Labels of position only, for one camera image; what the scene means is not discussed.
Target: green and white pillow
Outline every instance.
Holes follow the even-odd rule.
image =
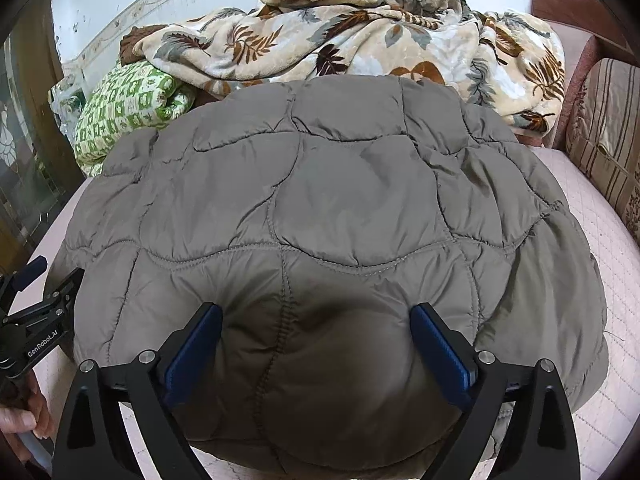
[[[155,68],[147,60],[116,66],[92,92],[76,125],[74,150],[89,176],[116,141],[143,126],[164,128],[193,105],[196,89]]]

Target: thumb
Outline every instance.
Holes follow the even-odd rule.
[[[31,412],[14,408],[0,408],[0,431],[2,433],[26,433],[36,427],[36,418]]]

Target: metal screw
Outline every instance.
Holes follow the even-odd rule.
[[[540,368],[545,372],[553,372],[556,367],[554,366],[553,361],[550,361],[549,359],[542,359],[542,361],[540,361]]]
[[[80,365],[80,371],[83,374],[90,372],[93,369],[94,369],[94,362],[91,361],[91,359],[87,359],[86,361],[83,361],[82,364]]]
[[[143,365],[149,364],[156,358],[156,353],[153,350],[145,350],[138,356],[138,361]]]
[[[478,359],[486,365],[490,365],[495,362],[495,355],[487,350],[482,350],[478,352]]]

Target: striped cushion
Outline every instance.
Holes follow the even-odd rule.
[[[640,244],[639,118],[640,68],[603,59],[582,85],[566,150]]]

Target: leaf print blanket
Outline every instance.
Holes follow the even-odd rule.
[[[483,14],[465,0],[258,2],[169,25],[134,53],[218,98],[326,74],[426,77],[537,138],[562,107],[560,39],[529,14]]]

